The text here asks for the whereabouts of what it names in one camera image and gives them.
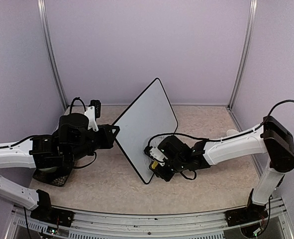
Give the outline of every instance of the speckled floor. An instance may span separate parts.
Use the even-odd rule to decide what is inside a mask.
[[[112,124],[125,108],[102,107],[98,124]],[[235,128],[224,107],[173,108],[179,122],[177,132],[218,138],[226,136],[228,129]],[[182,140],[190,146],[195,143],[192,139]],[[96,162],[74,170],[64,187],[32,180],[30,188],[48,192],[52,204],[62,207],[121,214],[178,214],[246,205],[251,189],[258,183],[258,174],[249,156],[198,170],[194,181],[177,174],[170,182],[154,177],[149,185],[145,185],[117,144],[111,150],[98,150],[97,153]],[[86,157],[79,164],[91,160]]]

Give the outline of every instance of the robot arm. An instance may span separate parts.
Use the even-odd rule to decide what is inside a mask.
[[[292,134],[272,116],[263,124],[235,135],[206,139],[190,148],[175,135],[166,137],[158,146],[144,150],[152,162],[149,168],[157,177],[170,181],[175,173],[209,168],[220,162],[255,153],[268,153],[269,162],[258,185],[252,190],[244,209],[226,212],[229,226],[267,217],[266,204],[283,176],[294,169],[294,140]]]
[[[34,135],[17,143],[0,144],[0,168],[36,168],[33,178],[63,186],[74,164],[97,149],[110,149],[119,127],[97,125],[100,102],[92,100],[84,114],[61,116],[52,135]],[[0,196],[32,210],[31,217],[70,227],[73,212],[52,208],[48,193],[22,187],[0,175]]]

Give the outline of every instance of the black joint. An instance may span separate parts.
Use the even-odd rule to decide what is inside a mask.
[[[272,116],[264,123],[263,139],[271,159],[270,166],[282,173],[293,170],[293,135]]]
[[[33,146],[29,154],[33,155],[36,168],[62,166],[63,158],[57,155],[52,145],[53,137],[51,135],[44,134],[33,137]]]
[[[175,172],[173,172],[171,170],[171,168],[168,165],[166,165],[166,164],[164,166],[161,166],[160,164],[158,164],[155,168],[152,168],[152,164],[153,163],[151,163],[149,165],[149,169],[151,171],[153,171],[154,174],[158,178],[162,178],[166,182],[169,182],[172,179],[173,175],[175,174]]]
[[[68,210],[52,208],[49,194],[42,190],[37,190],[36,192],[38,193],[38,207],[31,211],[31,218],[54,225],[71,227],[74,213]]]
[[[98,125],[97,136],[100,139],[100,149],[111,149],[119,131],[119,126]]]
[[[238,208],[233,210],[228,210],[225,212],[225,217],[227,225],[233,227],[236,225],[246,224],[266,218],[268,213],[266,211],[266,205],[260,206],[253,204],[252,195],[253,190],[250,193],[247,206],[245,208]]]

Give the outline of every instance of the whiteboard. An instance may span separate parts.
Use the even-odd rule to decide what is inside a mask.
[[[113,123],[120,127],[116,137],[130,164],[141,180],[150,183],[153,172],[151,159],[143,152],[149,138],[160,133],[175,132],[178,127],[167,94],[159,78],[156,78]]]

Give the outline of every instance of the lavender wall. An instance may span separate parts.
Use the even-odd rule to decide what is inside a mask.
[[[51,133],[61,113],[37,1],[0,0],[0,142]],[[16,168],[0,173],[28,186],[32,172]],[[0,199],[0,238],[12,207]]]
[[[294,99],[294,1],[260,0],[234,112],[241,126],[252,127],[284,99]],[[293,104],[279,106],[274,116],[294,135]],[[260,162],[266,164],[263,157]],[[278,194],[294,225],[294,170],[286,175]]]
[[[46,1],[69,102],[127,104],[156,77],[180,104],[229,101],[250,1]]]

